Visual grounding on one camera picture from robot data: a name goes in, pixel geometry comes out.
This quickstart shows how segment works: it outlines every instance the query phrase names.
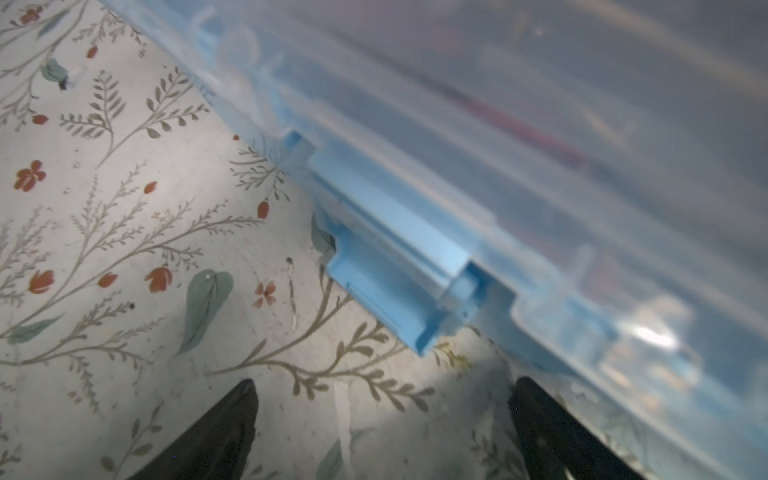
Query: red flower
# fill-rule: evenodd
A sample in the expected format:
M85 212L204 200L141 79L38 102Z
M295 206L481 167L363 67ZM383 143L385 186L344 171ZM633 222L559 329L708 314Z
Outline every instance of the red flower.
M112 272L106 273L102 278L99 279L98 285L101 288L107 288L117 279L118 279L118 276L115 275L114 273Z
M173 279L174 276L170 274L170 270L167 266L159 266L149 272L149 275L147 275L147 278L145 278L144 281L152 280L149 284L149 291L151 293L157 293L164 292Z
M266 288L264 288L263 283L259 282L259 286L256 287L256 291L254 292L259 298L253 302L253 306L256 308L261 308L261 306L264 304L264 300L266 300L267 305L271 306L277 301L277 299L272 296L272 294L275 293L275 290L277 290L277 287L275 286L274 282L269 282L266 285Z
M270 214L270 203L265 200L259 204L259 207L256 209L256 215L261 220L264 220L266 216L269 214Z
M23 190L29 192L32 187L39 181L43 181L45 178L45 172L40 170L43 163L40 160L35 160L30 165L30 168L22 168L16 172L16 183L13 187L16 190Z
M27 25L29 22L36 22L40 19L40 12L42 11L42 7L30 8L19 20L22 21L22 25Z
M48 288L53 283L53 270L46 270L43 273L40 273L40 270L35 272L35 275L32 275L32 278L29 280L29 291L32 293L45 293L48 291Z

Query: floral pattern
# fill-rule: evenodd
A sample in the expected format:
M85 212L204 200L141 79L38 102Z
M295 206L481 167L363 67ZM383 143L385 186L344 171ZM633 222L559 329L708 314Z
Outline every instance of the floral pattern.
M244 478L345 458L428 478L435 449L525 477L498 434L508 360L471 329L402 345L320 266L333 238L286 152L233 134L139 31L95 0L6 0L0 58L0 475L127 478L249 376Z

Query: black object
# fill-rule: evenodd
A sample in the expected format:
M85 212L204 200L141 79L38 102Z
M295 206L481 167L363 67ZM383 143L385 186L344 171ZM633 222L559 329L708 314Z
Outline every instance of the black object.
M523 377L509 399L531 480L643 480L536 382Z
M256 387L245 379L129 480L238 480L258 410Z

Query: blue plastic container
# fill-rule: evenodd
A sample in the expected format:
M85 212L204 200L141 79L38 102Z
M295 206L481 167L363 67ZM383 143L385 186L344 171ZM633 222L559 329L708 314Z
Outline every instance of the blue plastic container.
M766 4L107 3L292 149L329 272L415 351L505 299L494 341L765 478Z

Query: printed flower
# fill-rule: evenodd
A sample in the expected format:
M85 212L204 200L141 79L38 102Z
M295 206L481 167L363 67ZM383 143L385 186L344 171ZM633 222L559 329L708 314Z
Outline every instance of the printed flower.
M38 270L29 280L29 291L36 294L45 293L52 283L53 270L46 270L43 273L40 273L40 270Z
M170 270L167 266L159 266L149 272L149 275L147 275L147 278L145 278L144 281L152 280L149 284L149 291L151 293L157 293L164 292L173 279L174 276L170 274Z
M45 179L45 172L40 170L42 166L43 163L40 160L35 160L30 165L30 168L22 168L16 172L17 178L13 187L16 190L29 192L38 181Z
M256 209L256 215L261 220L264 220L266 216L269 214L270 214L270 203L265 200L259 204L259 207Z
M275 290L277 290L277 287L275 286L274 282L269 282L266 285L266 288L264 288L264 284L259 282L259 286L256 287L255 294L259 297L256 299L255 302L253 302L253 306L256 308L261 308L261 306L264 304L264 300L266 300L267 305L272 305L277 301L275 297L272 296L273 293L275 293Z
M112 283L114 283L114 281L117 280L117 279L118 279L117 275L115 275L112 272L109 272L109 273L106 273L102 278L99 279L98 285L101 288L107 288Z
M42 11L42 7L30 8L27 10L27 13L23 14L19 20L21 20L22 25L27 25L30 22L36 22L40 19L40 12Z

